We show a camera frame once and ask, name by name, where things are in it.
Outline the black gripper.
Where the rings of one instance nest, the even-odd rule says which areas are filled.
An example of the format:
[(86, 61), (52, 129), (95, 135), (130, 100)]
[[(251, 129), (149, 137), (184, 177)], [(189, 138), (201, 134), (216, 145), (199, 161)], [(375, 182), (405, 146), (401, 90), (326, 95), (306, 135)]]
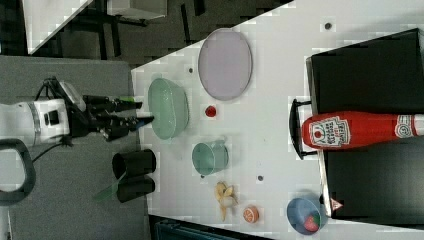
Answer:
[(83, 101), (86, 108), (70, 114), (70, 136), (73, 138), (98, 132), (110, 142), (126, 136), (129, 130), (136, 131), (154, 120), (153, 116), (130, 117), (127, 126), (125, 118), (114, 115), (114, 112), (140, 109), (142, 102), (92, 95), (84, 95)]

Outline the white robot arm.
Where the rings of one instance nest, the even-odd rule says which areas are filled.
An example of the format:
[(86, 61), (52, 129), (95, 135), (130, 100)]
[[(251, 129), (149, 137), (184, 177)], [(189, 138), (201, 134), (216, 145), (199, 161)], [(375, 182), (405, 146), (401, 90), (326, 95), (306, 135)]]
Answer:
[(98, 135), (54, 149), (37, 162), (33, 150), (52, 142), (39, 104), (1, 106), (1, 240), (140, 240), (141, 204), (94, 196), (115, 181), (112, 155), (139, 148), (135, 133), (111, 143)]

